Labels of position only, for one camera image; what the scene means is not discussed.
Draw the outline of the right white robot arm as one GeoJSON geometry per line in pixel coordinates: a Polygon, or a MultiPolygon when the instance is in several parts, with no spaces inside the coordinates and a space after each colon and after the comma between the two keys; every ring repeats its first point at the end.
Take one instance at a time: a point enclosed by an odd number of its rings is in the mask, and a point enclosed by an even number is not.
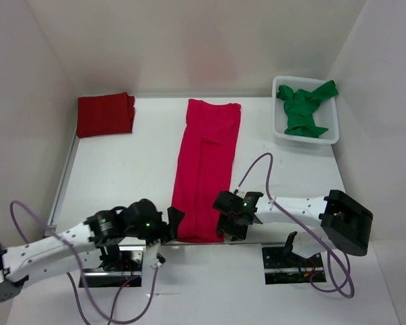
{"type": "Polygon", "coordinates": [[[222,191],[213,203],[220,213],[217,233],[233,241],[245,240],[253,224],[294,223],[301,231],[288,235],[284,261],[291,266],[327,249],[346,255],[367,254],[373,214],[340,190],[315,198],[263,198],[261,192],[247,192],[242,198],[222,191]]]}

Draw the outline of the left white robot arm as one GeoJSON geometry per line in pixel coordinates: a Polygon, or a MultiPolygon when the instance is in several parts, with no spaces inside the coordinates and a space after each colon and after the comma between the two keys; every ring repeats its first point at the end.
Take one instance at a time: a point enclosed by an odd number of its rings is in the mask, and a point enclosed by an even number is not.
{"type": "Polygon", "coordinates": [[[102,210],[82,223],[42,240],[5,248],[0,244],[0,303],[13,299],[23,288],[77,269],[116,269],[121,262],[119,244],[125,238],[145,242],[144,261],[155,269],[165,259],[161,245],[177,239],[185,214],[169,207],[168,219],[148,199],[131,206],[102,210]]]}

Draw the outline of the pink t shirt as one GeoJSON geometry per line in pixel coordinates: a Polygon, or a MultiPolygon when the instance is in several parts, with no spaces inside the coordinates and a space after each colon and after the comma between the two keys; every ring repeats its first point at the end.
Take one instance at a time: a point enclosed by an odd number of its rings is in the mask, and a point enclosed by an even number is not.
{"type": "Polygon", "coordinates": [[[188,101],[172,197],[172,206],[185,213],[178,241],[223,241],[217,234],[219,212],[212,206],[220,192],[230,189],[240,123],[240,104],[188,101]]]}

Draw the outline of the dark red t shirt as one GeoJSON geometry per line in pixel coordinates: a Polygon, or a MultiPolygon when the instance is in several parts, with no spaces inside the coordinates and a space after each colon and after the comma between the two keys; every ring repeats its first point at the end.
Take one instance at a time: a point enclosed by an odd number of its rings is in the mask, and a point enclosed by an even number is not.
{"type": "Polygon", "coordinates": [[[135,97],[117,93],[78,98],[78,138],[132,133],[135,97]]]}

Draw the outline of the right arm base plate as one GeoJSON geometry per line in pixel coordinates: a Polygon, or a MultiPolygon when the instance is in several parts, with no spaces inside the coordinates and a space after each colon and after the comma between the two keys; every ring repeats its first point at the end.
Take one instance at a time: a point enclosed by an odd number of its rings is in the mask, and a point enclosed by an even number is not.
{"type": "Polygon", "coordinates": [[[295,254],[284,254],[281,246],[261,248],[266,285],[302,284],[326,282],[323,260],[320,253],[305,259],[295,254]]]}

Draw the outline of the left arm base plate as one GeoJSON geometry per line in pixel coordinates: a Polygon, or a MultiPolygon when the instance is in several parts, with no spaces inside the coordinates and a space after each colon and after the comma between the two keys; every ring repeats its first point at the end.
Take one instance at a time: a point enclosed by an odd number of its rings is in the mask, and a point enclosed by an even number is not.
{"type": "Polygon", "coordinates": [[[141,287],[142,246],[113,245],[83,256],[89,288],[141,287]]]}

